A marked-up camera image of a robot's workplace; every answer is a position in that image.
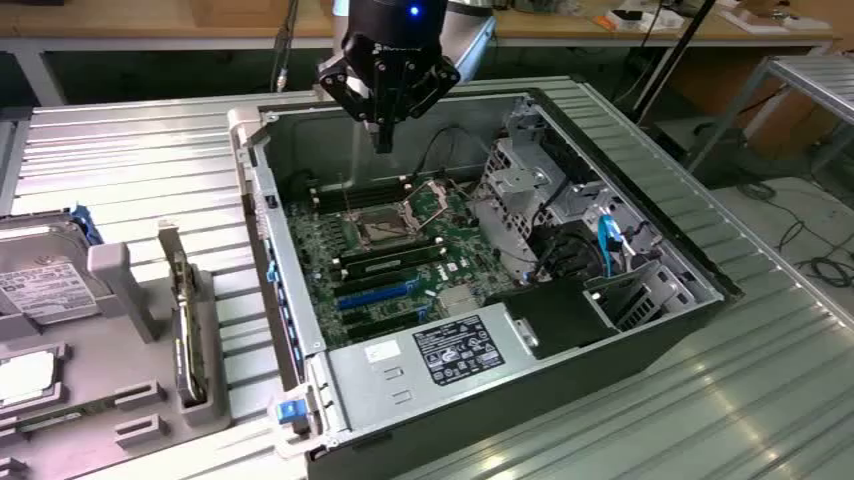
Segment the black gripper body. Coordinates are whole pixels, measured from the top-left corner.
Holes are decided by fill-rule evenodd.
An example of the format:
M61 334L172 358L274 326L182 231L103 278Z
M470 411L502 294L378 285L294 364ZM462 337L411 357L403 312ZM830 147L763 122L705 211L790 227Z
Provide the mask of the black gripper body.
M344 59L375 100L402 97L442 63L443 1L352 1Z

